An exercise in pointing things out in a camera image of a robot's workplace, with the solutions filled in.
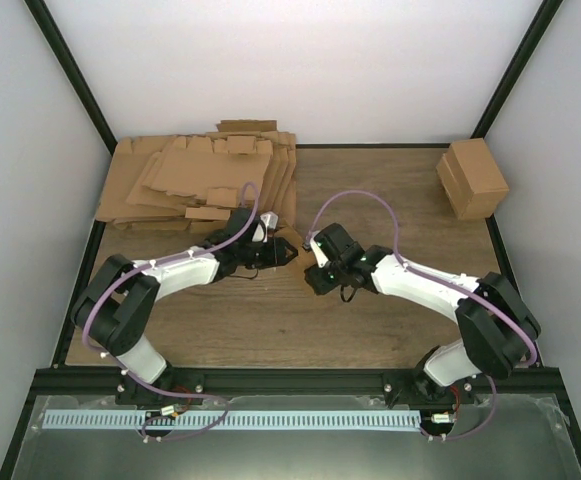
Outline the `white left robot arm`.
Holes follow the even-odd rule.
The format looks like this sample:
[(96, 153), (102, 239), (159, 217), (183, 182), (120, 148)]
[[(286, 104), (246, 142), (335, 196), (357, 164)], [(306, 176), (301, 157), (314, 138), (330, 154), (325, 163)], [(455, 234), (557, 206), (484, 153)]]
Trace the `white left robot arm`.
[(86, 343), (109, 354), (139, 381), (151, 403), (166, 402), (174, 392), (171, 364), (151, 345), (145, 330), (154, 305), (165, 297), (211, 285), (240, 267), (265, 270), (289, 264), (298, 250), (277, 235), (278, 217), (234, 210), (223, 228), (171, 256), (132, 261), (108, 257), (72, 307), (70, 320)]

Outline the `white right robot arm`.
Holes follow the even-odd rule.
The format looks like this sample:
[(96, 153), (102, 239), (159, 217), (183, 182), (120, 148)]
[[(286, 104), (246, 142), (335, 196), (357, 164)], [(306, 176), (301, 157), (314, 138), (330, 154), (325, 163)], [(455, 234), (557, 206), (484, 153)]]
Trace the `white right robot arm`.
[(479, 374), (506, 379), (520, 364), (536, 360), (539, 322), (499, 273), (450, 274), (387, 247), (363, 248), (338, 223), (313, 234), (309, 249), (316, 262), (306, 269), (305, 280), (315, 294), (364, 289), (408, 300), (457, 325), (459, 340), (433, 348), (407, 383), (425, 402), (438, 402), (459, 380)]

